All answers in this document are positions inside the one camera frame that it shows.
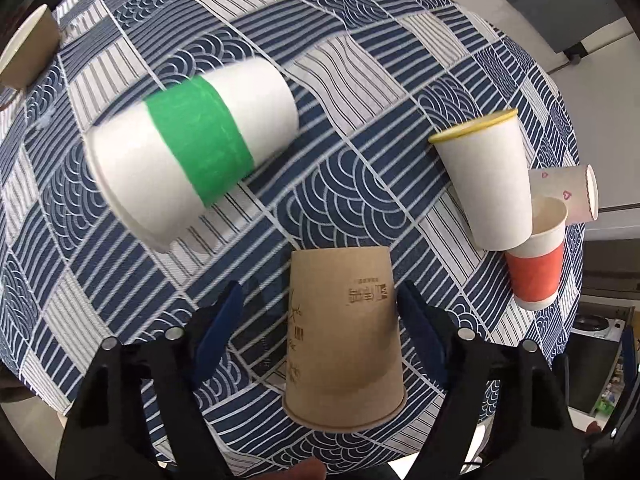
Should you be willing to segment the blue white patterned tablecloth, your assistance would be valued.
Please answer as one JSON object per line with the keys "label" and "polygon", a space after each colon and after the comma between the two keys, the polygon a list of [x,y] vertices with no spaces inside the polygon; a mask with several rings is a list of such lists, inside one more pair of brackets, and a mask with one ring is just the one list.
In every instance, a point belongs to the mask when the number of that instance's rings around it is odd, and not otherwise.
{"label": "blue white patterned tablecloth", "polygon": [[[452,0],[53,0],[63,37],[36,82],[1,95],[1,363],[59,413],[100,342],[152,340],[241,283],[242,322],[196,397],[237,474],[309,456],[332,474],[416,452],[442,387],[402,348],[408,393],[390,422],[324,434],[282,408],[290,257],[381,245],[394,277],[498,344],[570,334],[582,284],[581,226],[567,231],[558,299],[519,308],[506,259],[473,246],[428,138],[518,110],[526,158],[573,166],[558,87],[515,41]],[[299,137],[204,214],[169,252],[108,209],[82,137],[183,79],[261,56],[297,106]]]}

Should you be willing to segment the white cup green band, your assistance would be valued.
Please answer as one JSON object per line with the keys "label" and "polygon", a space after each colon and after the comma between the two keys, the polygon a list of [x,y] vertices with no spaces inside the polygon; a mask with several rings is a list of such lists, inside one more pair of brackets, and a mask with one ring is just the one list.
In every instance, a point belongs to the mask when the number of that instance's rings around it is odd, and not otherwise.
{"label": "white cup green band", "polygon": [[298,129],[277,67],[249,58],[152,94],[89,129],[84,148],[114,214],[145,245],[168,252]]}

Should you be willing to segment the beige ceramic mug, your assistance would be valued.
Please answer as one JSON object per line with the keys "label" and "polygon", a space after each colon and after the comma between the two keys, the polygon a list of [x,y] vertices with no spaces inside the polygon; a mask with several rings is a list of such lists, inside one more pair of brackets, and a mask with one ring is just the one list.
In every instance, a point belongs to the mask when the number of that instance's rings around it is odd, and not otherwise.
{"label": "beige ceramic mug", "polygon": [[55,55],[61,31],[46,4],[29,15],[2,51],[2,87],[23,90],[30,86]]}

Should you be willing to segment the white cup orange band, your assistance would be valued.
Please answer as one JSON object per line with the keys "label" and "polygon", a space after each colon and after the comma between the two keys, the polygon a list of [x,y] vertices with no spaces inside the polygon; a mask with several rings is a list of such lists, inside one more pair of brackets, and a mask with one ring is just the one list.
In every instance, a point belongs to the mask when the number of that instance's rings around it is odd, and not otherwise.
{"label": "white cup orange band", "polygon": [[532,235],[506,252],[506,262],[515,303],[539,311],[558,296],[568,210],[562,200],[548,196],[535,197],[532,206]]}

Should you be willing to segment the white cup yellow rim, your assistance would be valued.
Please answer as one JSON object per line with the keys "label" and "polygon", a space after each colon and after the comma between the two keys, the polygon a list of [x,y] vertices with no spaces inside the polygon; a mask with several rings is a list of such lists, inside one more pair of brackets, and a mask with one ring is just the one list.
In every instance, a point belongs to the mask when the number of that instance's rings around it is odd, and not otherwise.
{"label": "white cup yellow rim", "polygon": [[499,110],[428,138],[468,220],[475,245],[518,247],[533,231],[532,196],[518,111]]}

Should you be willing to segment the brown kraft paper cup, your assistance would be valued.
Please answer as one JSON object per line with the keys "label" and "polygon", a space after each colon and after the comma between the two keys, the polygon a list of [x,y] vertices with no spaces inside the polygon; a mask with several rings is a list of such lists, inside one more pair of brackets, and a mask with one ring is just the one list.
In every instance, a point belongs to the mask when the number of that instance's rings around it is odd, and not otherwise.
{"label": "brown kraft paper cup", "polygon": [[406,402],[388,248],[293,252],[286,414],[348,434],[388,422]]}

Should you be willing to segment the white cup pink hearts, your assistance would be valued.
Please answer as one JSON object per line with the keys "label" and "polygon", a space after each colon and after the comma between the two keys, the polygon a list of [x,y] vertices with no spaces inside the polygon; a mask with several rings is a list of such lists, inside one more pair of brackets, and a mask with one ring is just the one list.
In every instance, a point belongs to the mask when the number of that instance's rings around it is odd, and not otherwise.
{"label": "white cup pink hearts", "polygon": [[529,183],[533,196],[562,200],[568,211],[569,226],[598,220],[598,184],[591,165],[531,169]]}

